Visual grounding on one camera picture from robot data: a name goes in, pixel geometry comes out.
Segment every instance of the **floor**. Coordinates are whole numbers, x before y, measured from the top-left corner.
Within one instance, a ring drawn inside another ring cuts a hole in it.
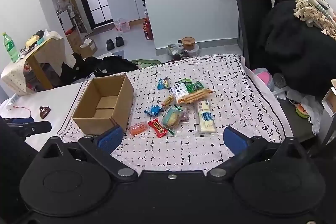
[[[118,51],[124,51],[124,58],[130,61],[135,59],[154,59],[165,63],[172,59],[169,55],[156,55],[154,41],[146,40],[142,29],[142,24],[132,26],[131,30],[126,33],[120,33],[116,29],[113,29],[98,34],[89,35],[89,37],[95,41],[98,48],[94,56],[99,57],[105,53],[108,53],[106,50],[106,41],[108,39],[112,39],[115,44],[116,37],[118,36],[121,36],[124,39],[125,45],[118,48],[115,47],[115,49],[110,52],[114,53]],[[227,45],[200,49],[199,56],[226,53],[241,54],[242,52],[238,45]]]

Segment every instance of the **blue snack package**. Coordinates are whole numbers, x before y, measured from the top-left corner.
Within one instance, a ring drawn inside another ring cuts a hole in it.
[[[151,117],[157,116],[160,111],[162,111],[162,107],[158,105],[152,105],[151,107],[145,109],[145,113]]]
[[[163,79],[160,78],[159,83],[157,84],[157,89],[158,90],[163,90],[165,88],[163,84]]]

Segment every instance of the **red bottle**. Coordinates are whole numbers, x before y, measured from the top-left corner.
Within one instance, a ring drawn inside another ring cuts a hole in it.
[[[149,17],[148,17],[148,13],[147,13],[146,3],[145,3],[145,0],[142,0],[142,1],[143,1],[143,6],[144,6],[144,9],[145,9],[145,15],[146,15],[146,19],[143,22],[143,31],[145,32],[145,37],[146,37],[147,40],[153,40],[154,37],[153,37],[151,23],[149,21]]]

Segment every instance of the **silver screw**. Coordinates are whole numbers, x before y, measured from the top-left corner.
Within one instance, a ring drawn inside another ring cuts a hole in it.
[[[131,175],[134,174],[134,170],[131,168],[122,168],[118,171],[118,175],[121,177],[130,177]]]
[[[177,178],[177,175],[174,175],[174,174],[172,174],[172,175],[168,175],[168,178],[169,178],[169,179],[176,179],[176,178]]]
[[[222,168],[214,168],[210,171],[210,174],[213,177],[224,177],[226,175],[226,171]]]

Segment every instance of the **bottle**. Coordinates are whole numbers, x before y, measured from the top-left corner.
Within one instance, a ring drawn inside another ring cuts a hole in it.
[[[19,58],[19,54],[16,50],[16,47],[14,45],[13,39],[11,39],[6,32],[3,34],[3,44],[5,46],[6,51],[8,52],[11,60],[15,62]]]
[[[146,37],[147,40],[153,40],[154,37],[153,37],[151,23],[149,21],[149,17],[148,17],[148,13],[147,13],[146,2],[145,2],[145,0],[142,0],[142,1],[143,1],[143,6],[144,6],[144,9],[145,9],[145,15],[146,15],[146,19],[143,22],[143,31],[145,32],[145,37]]]

